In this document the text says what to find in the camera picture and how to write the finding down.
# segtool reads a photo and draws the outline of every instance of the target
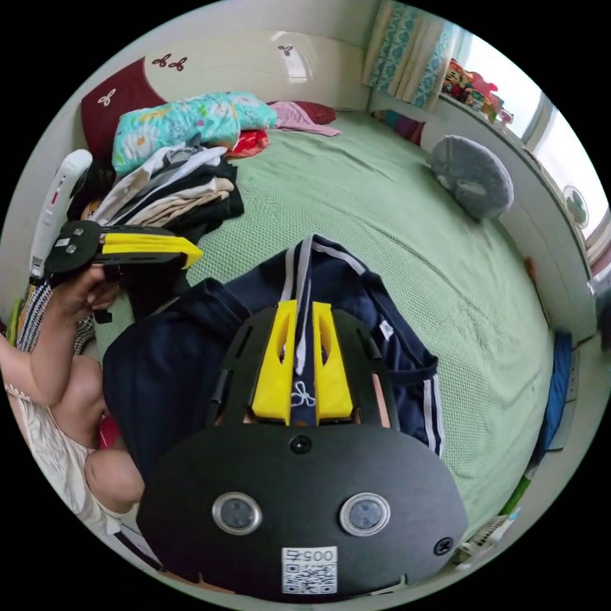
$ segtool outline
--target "floral curtain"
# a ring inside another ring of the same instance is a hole
[[[459,28],[419,8],[382,0],[369,42],[362,82],[432,110]]]

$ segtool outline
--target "leg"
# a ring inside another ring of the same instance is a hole
[[[106,410],[102,396],[102,368],[88,356],[75,356],[66,392],[51,406],[57,426],[73,441],[98,447],[98,428]]]
[[[85,477],[98,501],[117,514],[128,513],[144,492],[142,477],[125,450],[109,448],[90,454]]]
[[[70,439],[97,449],[98,429],[105,412],[99,363],[86,356],[75,357],[66,393],[52,407],[57,425]],[[140,473],[124,447],[118,439],[114,448],[93,452],[85,462],[85,477],[92,494],[118,514],[127,513],[144,491]]]

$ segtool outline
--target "fan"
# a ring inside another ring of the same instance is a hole
[[[573,224],[584,229],[589,220],[584,196],[574,186],[567,185],[562,191],[562,199]]]

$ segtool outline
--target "bed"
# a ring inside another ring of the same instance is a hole
[[[470,537],[501,509],[537,440],[553,334],[524,263],[499,223],[469,220],[425,166],[421,148],[363,112],[338,112],[341,135],[270,130],[233,161],[244,216],[199,243],[188,273],[228,281],[307,234],[340,242],[380,273],[400,312],[439,356],[446,449]],[[133,322],[127,298],[96,326],[98,350]]]

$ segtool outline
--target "handheld device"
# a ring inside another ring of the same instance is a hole
[[[102,227],[95,221],[70,221],[52,243],[43,278],[55,288],[98,263],[104,267],[107,279],[130,288],[155,282],[165,274],[179,273],[201,256],[202,251],[189,240],[165,229]],[[112,320],[110,313],[100,310],[94,316],[98,323]]]
[[[30,252],[32,284],[39,284],[43,280],[45,260],[61,226],[66,222],[70,202],[85,184],[92,161],[93,157],[89,151],[79,149],[70,153],[55,173],[38,217]]]
[[[401,432],[366,325],[329,304],[312,310],[316,426],[292,425],[296,320],[297,303],[282,302],[238,331],[205,429],[146,483],[143,537],[165,570],[270,601],[333,602],[430,577],[467,529],[450,471]]]

